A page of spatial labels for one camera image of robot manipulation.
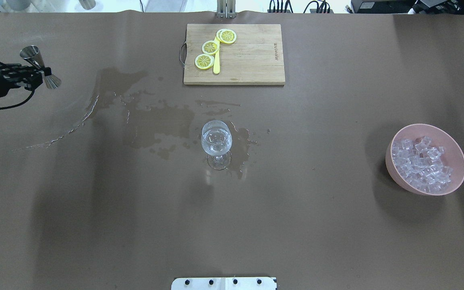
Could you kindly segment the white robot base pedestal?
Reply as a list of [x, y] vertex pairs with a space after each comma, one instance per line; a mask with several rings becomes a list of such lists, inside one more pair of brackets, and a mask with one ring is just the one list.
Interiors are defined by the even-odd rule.
[[272, 277], [189, 277], [176, 278], [172, 290], [277, 290]]

